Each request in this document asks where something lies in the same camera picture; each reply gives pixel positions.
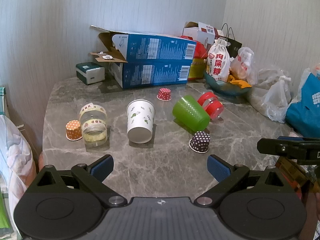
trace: green cup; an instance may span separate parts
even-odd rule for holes
[[[203,131],[210,122],[210,116],[190,95],[180,98],[174,105],[172,114],[192,131]]]

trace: white textured wall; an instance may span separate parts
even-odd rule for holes
[[[90,25],[181,35],[186,21],[221,26],[226,0],[0,0],[0,86],[38,153],[53,85],[97,50]]]
[[[288,70],[295,93],[303,70],[320,62],[320,0],[227,0],[223,21],[259,68]]]

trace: barcode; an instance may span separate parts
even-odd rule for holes
[[[195,52],[196,45],[188,43],[187,50],[186,50],[186,56],[184,59],[193,59],[193,54]]]
[[[143,65],[141,84],[150,84],[152,65]]]
[[[188,79],[189,70],[190,70],[190,66],[181,66],[179,81]]]

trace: bowl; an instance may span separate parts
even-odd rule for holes
[[[247,93],[251,88],[241,88],[237,85],[233,85],[222,80],[216,81],[206,71],[204,71],[204,79],[210,85],[210,87],[219,94],[225,96],[238,97]]]

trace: purple polka dot cup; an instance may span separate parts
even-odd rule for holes
[[[209,151],[210,135],[206,132],[196,132],[189,141],[189,146],[197,153],[206,153]]]

